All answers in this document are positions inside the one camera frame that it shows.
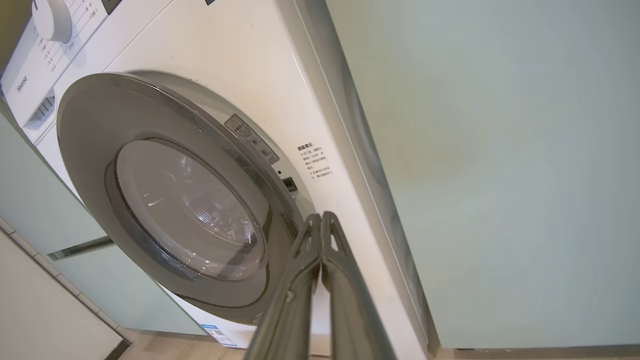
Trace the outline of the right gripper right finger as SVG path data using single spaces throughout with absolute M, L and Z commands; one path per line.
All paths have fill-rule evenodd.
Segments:
M 334 360 L 395 360 L 393 345 L 338 216 L 321 216 L 322 283 L 330 294 Z

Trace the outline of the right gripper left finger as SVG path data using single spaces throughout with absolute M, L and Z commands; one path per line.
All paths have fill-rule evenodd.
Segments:
M 285 264 L 245 360 L 306 360 L 310 356 L 313 295 L 320 272 L 320 227 L 318 213 L 307 216 Z

